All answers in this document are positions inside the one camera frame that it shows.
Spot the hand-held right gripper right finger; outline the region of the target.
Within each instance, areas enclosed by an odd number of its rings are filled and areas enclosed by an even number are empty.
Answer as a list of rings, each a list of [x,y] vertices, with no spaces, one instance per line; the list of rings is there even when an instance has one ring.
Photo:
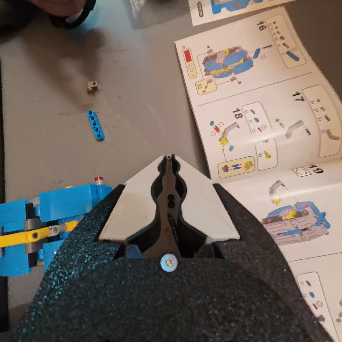
[[[180,253],[198,253],[204,245],[240,239],[208,177],[176,155],[172,155],[172,173],[179,197],[174,229]]]

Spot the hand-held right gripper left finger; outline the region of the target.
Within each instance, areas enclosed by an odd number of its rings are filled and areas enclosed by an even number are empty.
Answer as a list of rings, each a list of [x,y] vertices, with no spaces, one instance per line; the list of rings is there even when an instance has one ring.
[[[136,245],[143,253],[161,233],[158,197],[163,191],[165,156],[160,156],[125,184],[98,237],[99,241]]]

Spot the grey desk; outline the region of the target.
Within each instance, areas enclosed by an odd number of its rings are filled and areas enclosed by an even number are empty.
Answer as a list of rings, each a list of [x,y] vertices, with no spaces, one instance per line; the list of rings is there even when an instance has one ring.
[[[334,341],[261,222],[213,183],[174,42],[183,19],[129,33],[120,1],[73,31],[32,23],[1,47],[4,203],[93,184],[113,190],[69,233],[13,341]],[[87,93],[88,82],[101,89]],[[87,112],[105,134],[98,141]],[[208,177],[240,234],[180,253],[176,155]],[[165,156],[161,233],[136,245],[99,241],[124,184]],[[165,227],[172,228],[166,235]]]

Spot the person's left hand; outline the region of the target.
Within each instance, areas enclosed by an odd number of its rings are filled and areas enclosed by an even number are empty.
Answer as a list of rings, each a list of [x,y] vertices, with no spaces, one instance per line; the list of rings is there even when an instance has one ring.
[[[70,17],[81,12],[86,0],[30,0],[30,2],[49,15]]]

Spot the blue toy car model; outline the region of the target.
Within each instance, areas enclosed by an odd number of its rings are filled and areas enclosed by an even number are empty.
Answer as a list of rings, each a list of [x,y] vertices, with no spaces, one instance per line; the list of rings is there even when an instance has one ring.
[[[93,184],[1,204],[1,277],[28,274],[41,260],[46,271],[69,233],[112,190],[96,177]]]

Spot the clear bubble wrap bag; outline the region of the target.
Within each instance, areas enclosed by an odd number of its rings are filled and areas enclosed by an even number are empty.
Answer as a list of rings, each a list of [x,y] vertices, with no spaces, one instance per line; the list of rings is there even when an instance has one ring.
[[[129,0],[130,21],[134,30],[148,28],[188,14],[187,0]]]

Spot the blue beam brick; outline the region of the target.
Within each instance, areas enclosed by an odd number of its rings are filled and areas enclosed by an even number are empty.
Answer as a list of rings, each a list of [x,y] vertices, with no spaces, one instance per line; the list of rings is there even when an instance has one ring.
[[[105,140],[105,134],[104,134],[104,131],[101,127],[101,123],[100,123],[100,120],[97,116],[97,113],[94,112],[93,110],[88,110],[87,116],[88,116],[89,122],[91,124],[92,131],[93,131],[95,138],[98,141],[104,141]]]

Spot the white instruction booklet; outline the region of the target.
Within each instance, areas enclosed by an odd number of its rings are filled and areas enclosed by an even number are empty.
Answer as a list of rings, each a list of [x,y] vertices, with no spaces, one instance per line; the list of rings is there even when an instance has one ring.
[[[261,222],[341,341],[341,100],[284,7],[174,46],[212,182]]]

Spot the blue sticker sheet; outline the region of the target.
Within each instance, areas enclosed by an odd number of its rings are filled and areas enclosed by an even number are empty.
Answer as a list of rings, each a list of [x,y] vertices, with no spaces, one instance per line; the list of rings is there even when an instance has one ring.
[[[280,6],[291,0],[189,0],[193,26]]]

